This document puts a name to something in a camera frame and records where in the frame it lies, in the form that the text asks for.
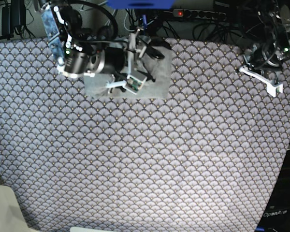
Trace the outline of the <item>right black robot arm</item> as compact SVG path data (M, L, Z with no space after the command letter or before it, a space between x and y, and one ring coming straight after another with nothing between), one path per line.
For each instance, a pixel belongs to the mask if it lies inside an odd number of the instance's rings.
M111 77L104 89L118 88L137 94L147 81L155 78L141 68L144 55L162 60L165 56L152 47L151 38L140 35L138 27L125 40L118 40L115 17L102 6L83 0L35 0L41 13L49 47L57 61L57 70L68 78ZM86 5L100 11L109 21L96 34L82 26L81 14L72 5Z

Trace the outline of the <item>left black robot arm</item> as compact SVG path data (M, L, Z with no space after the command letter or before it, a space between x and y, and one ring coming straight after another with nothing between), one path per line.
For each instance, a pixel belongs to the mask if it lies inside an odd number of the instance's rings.
M277 0L246 0L237 7L239 30L254 42L238 72L263 82L272 97L283 92L278 75L290 61L290 18L281 16L280 6Z

